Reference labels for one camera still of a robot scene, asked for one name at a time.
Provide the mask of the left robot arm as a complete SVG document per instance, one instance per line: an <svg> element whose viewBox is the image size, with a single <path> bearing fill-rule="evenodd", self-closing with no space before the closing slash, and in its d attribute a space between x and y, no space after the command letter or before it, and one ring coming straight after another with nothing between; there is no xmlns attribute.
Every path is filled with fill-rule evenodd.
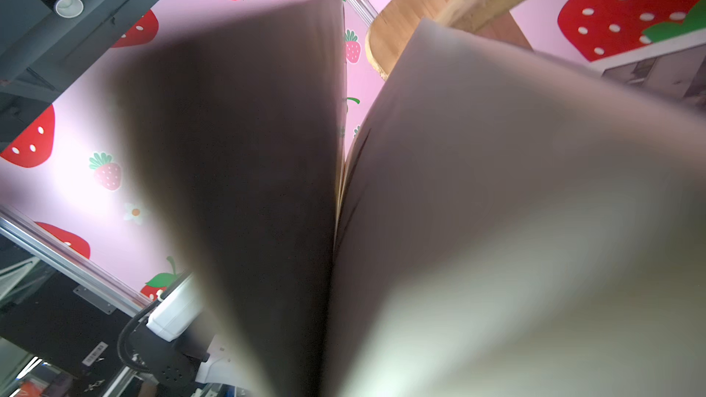
<svg viewBox="0 0 706 397"><path fill-rule="evenodd" d="M158 396L246 396L225 382L232 365L217 344L191 273L186 272L121 330L121 363L156 380Z"/></svg>

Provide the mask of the white hardcover book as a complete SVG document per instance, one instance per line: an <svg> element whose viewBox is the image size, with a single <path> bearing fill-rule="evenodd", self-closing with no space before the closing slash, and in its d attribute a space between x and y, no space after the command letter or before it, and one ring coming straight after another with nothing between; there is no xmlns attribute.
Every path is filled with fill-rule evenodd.
<svg viewBox="0 0 706 397"><path fill-rule="evenodd" d="M592 62L589 68L604 78L705 113L703 29Z"/></svg>

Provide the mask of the black wolf cover book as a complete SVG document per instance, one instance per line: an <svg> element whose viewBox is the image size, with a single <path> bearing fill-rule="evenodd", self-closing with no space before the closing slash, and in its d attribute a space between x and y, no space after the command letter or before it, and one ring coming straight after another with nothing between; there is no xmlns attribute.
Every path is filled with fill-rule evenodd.
<svg viewBox="0 0 706 397"><path fill-rule="evenodd" d="M343 29L307 0L113 78L225 382L704 395L704 115L423 22L345 153Z"/></svg>

